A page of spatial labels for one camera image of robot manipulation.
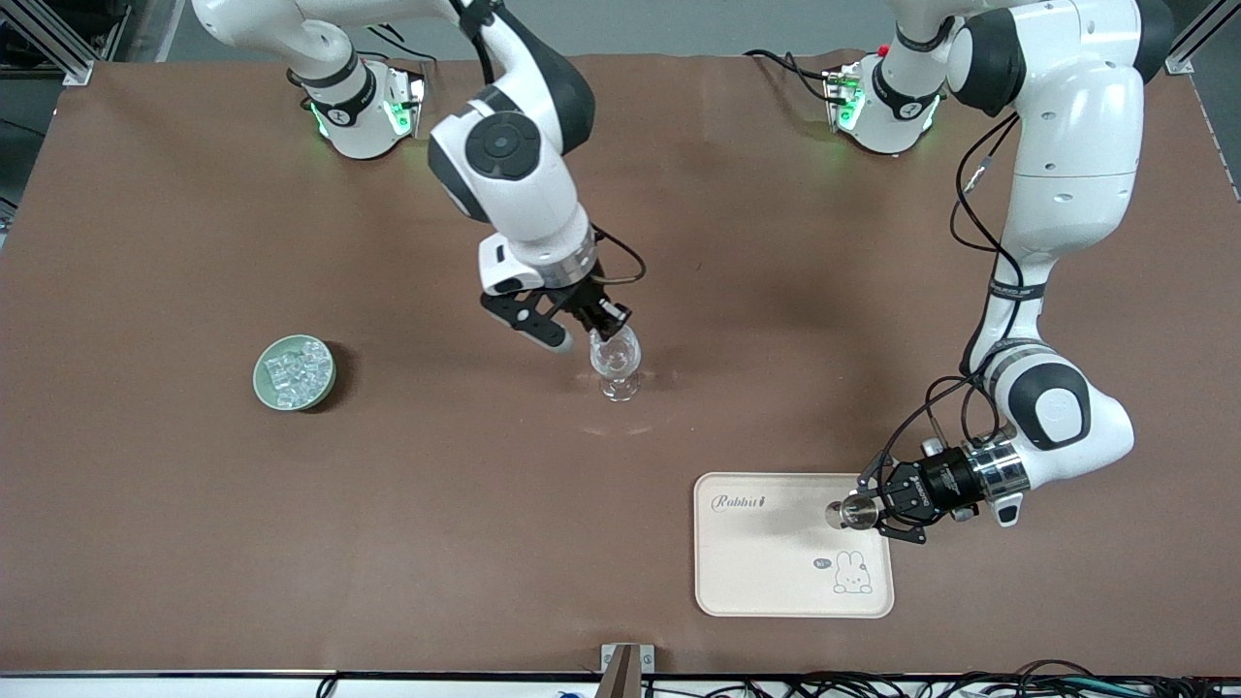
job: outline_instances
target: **brown table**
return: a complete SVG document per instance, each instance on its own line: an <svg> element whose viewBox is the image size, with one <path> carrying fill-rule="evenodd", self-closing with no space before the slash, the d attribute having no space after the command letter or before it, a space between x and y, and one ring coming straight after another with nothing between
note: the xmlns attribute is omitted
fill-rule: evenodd
<svg viewBox="0 0 1241 698"><path fill-rule="evenodd" d="M489 230L424 140L335 155L274 63L65 93L0 255L0 667L577 669L633 640L668 671L1241 673L1241 215L1188 79L1148 89L1133 207L1044 323L1134 452L1014 529L894 545L886 619L727 620L694 602L694 481L856 472L952 371L990 267L948 237L952 173L988 120L948 104L892 159L751 60L577 62L581 199L652 267L616 293L627 405L478 307ZM428 123L478 84L441 66ZM977 194L997 224L1010 166ZM251 392L295 332L344 363L320 414Z"/></svg>

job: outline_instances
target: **green indicator light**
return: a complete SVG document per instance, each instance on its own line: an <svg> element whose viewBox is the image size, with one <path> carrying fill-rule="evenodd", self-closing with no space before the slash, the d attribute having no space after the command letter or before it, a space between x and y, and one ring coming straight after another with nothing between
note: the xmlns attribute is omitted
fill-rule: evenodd
<svg viewBox="0 0 1241 698"><path fill-rule="evenodd" d="M408 109L401 107L400 104L392 104L390 102L383 103L388 122L392 124L392 130L397 135L405 135L410 133L410 112Z"/></svg>

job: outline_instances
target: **floor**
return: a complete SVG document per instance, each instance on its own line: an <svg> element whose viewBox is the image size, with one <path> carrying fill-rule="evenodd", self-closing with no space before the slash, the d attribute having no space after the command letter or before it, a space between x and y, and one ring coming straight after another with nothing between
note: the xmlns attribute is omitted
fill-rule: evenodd
<svg viewBox="0 0 1241 698"><path fill-rule="evenodd" d="M891 40L886 4L853 0L511 0L527 26L567 55L666 53L738 55L748 48L814 55L835 48L870 48ZM171 43L170 61L271 60L230 48L202 30L189 2ZM447 22L405 21L395 26L410 46L446 60L473 58L472 47ZM393 52L364 30L351 30L359 50ZM1205 112L1225 163L1241 166L1241 91L1232 82L1241 66L1241 21L1226 26L1194 57ZM52 81L0 81L0 119L46 130L61 86ZM1190 118L1196 114L1190 112ZM0 196L20 204L41 138L0 123ZM0 201L0 245L7 206Z"/></svg>

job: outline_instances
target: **rabbit cartoon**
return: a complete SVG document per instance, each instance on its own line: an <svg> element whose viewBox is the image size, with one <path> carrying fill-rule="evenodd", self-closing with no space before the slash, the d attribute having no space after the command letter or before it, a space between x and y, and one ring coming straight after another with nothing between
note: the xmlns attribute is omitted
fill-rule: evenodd
<svg viewBox="0 0 1241 698"><path fill-rule="evenodd" d="M836 555L836 594L870 594L870 573L866 571L866 559L856 550L841 550Z"/></svg>

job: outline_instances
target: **white tray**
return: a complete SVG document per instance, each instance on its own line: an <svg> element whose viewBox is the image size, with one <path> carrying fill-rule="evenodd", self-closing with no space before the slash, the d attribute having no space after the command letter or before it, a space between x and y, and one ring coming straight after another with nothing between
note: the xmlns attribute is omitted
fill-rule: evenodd
<svg viewBox="0 0 1241 698"><path fill-rule="evenodd" d="M887 539L828 524L851 474L707 473L694 486L694 586L712 616L879 619Z"/></svg>

